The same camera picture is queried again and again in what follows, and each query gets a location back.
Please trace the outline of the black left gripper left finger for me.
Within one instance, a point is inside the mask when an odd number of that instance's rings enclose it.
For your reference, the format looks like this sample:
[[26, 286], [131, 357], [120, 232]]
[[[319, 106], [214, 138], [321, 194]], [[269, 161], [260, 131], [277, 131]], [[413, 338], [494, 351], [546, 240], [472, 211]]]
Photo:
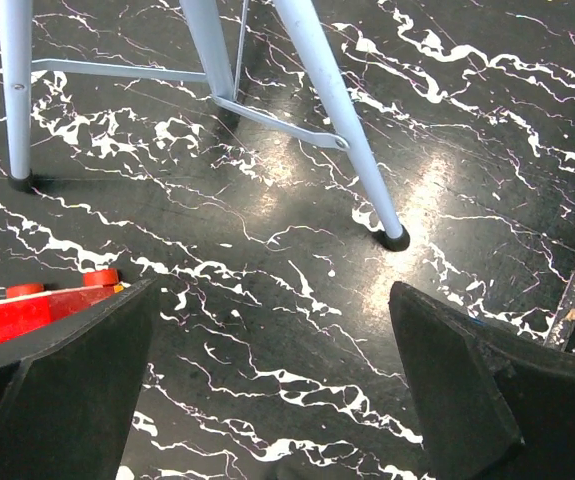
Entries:
[[116, 477], [156, 301], [141, 280], [0, 344], [0, 479]]

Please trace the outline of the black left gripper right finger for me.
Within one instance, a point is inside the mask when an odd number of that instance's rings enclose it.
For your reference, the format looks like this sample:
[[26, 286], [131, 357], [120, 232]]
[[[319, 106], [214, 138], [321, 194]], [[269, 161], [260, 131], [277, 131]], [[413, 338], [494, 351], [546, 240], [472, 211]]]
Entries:
[[396, 282], [389, 309], [437, 479], [575, 479], [575, 355]]

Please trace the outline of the blue music stand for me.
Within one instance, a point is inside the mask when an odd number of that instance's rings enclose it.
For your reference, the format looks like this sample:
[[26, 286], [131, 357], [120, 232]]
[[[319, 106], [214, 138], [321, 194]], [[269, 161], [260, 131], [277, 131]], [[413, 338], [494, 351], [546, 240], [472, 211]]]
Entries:
[[250, 109], [237, 101], [242, 62], [229, 60], [218, 7], [213, 1], [183, 1], [180, 4], [202, 66], [199, 72], [34, 59], [32, 2], [0, 1], [0, 55], [9, 183], [18, 191], [28, 191], [32, 187], [32, 73], [59, 71], [105, 77], [205, 83], [210, 88], [214, 103], [224, 110], [272, 127], [313, 146], [345, 152], [384, 228], [378, 236], [380, 244], [394, 252], [406, 250], [410, 245], [410, 235], [399, 220], [315, 7], [310, 1], [276, 1], [273, 6], [331, 120], [334, 128], [331, 133], [303, 129]]

